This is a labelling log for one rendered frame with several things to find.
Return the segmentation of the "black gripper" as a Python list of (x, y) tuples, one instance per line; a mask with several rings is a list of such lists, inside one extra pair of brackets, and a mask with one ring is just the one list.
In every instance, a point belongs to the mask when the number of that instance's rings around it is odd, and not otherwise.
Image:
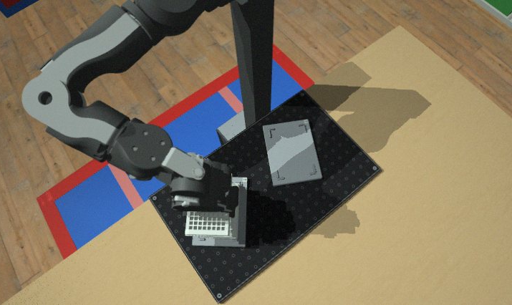
[[(224, 212), (229, 213), (229, 217), (235, 217), (235, 209), (238, 206), (238, 186), (231, 186), (232, 167), (226, 163), (211, 161), (211, 181), (209, 198), (200, 200), (199, 204), (190, 204), (183, 207), (181, 202), (176, 202), (172, 196), (171, 210), (183, 212), (183, 217), (187, 212)], [(229, 192), (228, 192), (229, 191)], [(226, 192), (228, 195), (226, 196)], [(222, 201), (222, 202), (221, 202)]]

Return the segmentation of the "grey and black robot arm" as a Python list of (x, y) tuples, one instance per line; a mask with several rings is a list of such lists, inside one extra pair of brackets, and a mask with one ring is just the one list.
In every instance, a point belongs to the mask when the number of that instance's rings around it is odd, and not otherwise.
[(209, 198), (211, 160), (173, 147), (163, 128), (130, 120), (100, 100), (87, 106), (82, 93), (100, 75), (127, 71), (164, 37), (186, 32), (204, 11), (232, 1), (127, 0), (121, 7), (113, 5), (43, 63), (42, 73), (22, 92), (24, 109), (64, 144), (107, 161), (132, 180), (155, 176), (183, 207), (199, 204)]

